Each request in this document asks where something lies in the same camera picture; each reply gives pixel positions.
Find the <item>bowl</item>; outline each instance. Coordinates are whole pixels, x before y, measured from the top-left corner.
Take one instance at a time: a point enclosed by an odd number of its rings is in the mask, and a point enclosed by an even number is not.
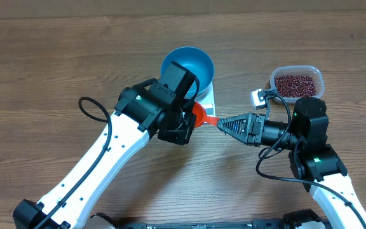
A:
[[[313,80],[315,86],[315,95],[319,99],[324,94],[324,81],[321,72],[313,66],[284,66],[279,67],[271,74],[271,88],[276,88],[275,77],[277,76],[297,76],[297,75],[307,75]],[[288,104],[294,104],[300,97],[283,97]],[[274,98],[274,101],[281,103],[281,100]]]
[[[200,82],[200,89],[197,98],[207,93],[214,78],[214,64],[211,58],[203,50],[195,47],[181,47],[171,51],[163,60],[161,74],[172,61],[176,61],[181,66],[191,71]],[[186,94],[186,98],[191,98],[196,93],[196,83],[193,83]]]

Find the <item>wooden table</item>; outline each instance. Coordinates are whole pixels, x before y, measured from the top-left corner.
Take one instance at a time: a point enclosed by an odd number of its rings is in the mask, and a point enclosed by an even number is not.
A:
[[[164,56],[180,46],[213,59],[220,117],[254,112],[250,91],[277,67],[319,68],[328,142],[366,210],[366,11],[0,20],[0,228],[13,228],[21,199],[50,191],[103,129],[79,111],[79,97],[113,111],[124,87],[159,77]],[[271,119],[286,120],[283,106],[273,106]],[[308,208],[323,216],[301,184],[256,174],[259,150],[210,126],[187,146],[154,138],[92,213],[149,223],[247,221]],[[287,153],[262,169],[292,176]]]

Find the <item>blue bowl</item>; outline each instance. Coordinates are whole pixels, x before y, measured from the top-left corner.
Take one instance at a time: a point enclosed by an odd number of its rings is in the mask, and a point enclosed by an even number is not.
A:
[[[195,47],[181,47],[171,51],[163,60],[161,66],[161,74],[166,71],[166,68],[172,61],[190,70],[200,81],[200,89],[197,97],[204,95],[214,78],[214,64],[211,58],[203,50]],[[186,98],[190,98],[196,93],[196,83],[191,85],[191,88],[186,94]]]

